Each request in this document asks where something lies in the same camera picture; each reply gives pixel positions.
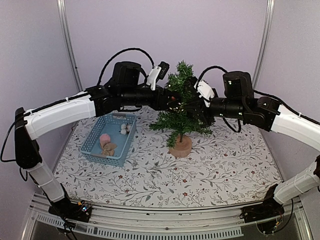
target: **miniature christmas tree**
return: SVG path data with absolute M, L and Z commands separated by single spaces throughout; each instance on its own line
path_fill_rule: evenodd
M 184 110 L 186 103 L 195 97 L 186 87 L 186 81 L 194 75 L 192 67 L 193 65 L 181 61 L 176 66 L 177 72 L 169 74 L 166 88 L 180 94 L 181 105 L 178 109 L 175 109 L 175 111 L 160 112 L 157 122 L 150 125 L 152 130 L 172 130 L 172 133 L 166 141 L 166 145 L 169 148 L 174 148 L 176 143 L 182 143 L 185 134 L 198 132 L 209 135 L 212 133 L 210 128 L 202 121 L 196 119 Z

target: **tree trunk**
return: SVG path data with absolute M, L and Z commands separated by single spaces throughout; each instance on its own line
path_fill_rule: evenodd
M 178 135 L 176 137 L 176 142 L 174 147 L 170 147 L 170 153 L 175 156 L 176 158 L 185 158 L 187 157 L 192 149 L 192 140 L 190 137 L 186 135 Z
M 182 140 L 184 139 L 184 135 L 180 133 L 180 143 L 182 143 Z

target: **lavender backdrop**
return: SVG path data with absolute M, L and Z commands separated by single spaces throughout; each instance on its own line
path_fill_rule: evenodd
M 169 63 L 170 72 L 184 59 L 194 65 L 196 76 L 211 65 L 253 74 L 266 8 L 266 0 L 66 1 L 84 87 L 95 85 L 105 62 L 129 47 L 143 48 L 156 65 Z M 124 53 L 106 69 L 103 83 L 114 64 L 124 60 L 141 63 L 146 72 L 151 69 L 142 53 Z M 205 79 L 223 95 L 222 72 L 212 70 Z
M 257 89 L 274 94 L 293 109 L 320 120 L 320 2 L 277 0 Z M 285 180 L 304 170 L 319 152 L 294 139 L 264 133 Z M 320 239 L 320 195 L 301 197 L 314 239 Z
M 0 143 L 15 110 L 40 107 L 76 93 L 61 31 L 57 2 L 0 1 Z M 70 127 L 38 141 L 43 159 L 53 166 Z M 14 157 L 13 138 L 4 157 Z M 35 191 L 15 163 L 0 163 L 0 239 L 17 240 Z

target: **leaf pattern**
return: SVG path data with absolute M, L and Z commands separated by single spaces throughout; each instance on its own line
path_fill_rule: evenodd
M 234 133 L 217 118 L 210 137 L 192 133 L 190 155 L 175 158 L 165 147 L 169 133 L 149 130 L 157 112 L 143 107 L 134 114 L 137 132 L 124 167 L 86 160 L 80 148 L 96 119 L 78 123 L 54 171 L 71 198 L 155 208 L 223 206 L 261 201 L 282 181 L 254 126 Z

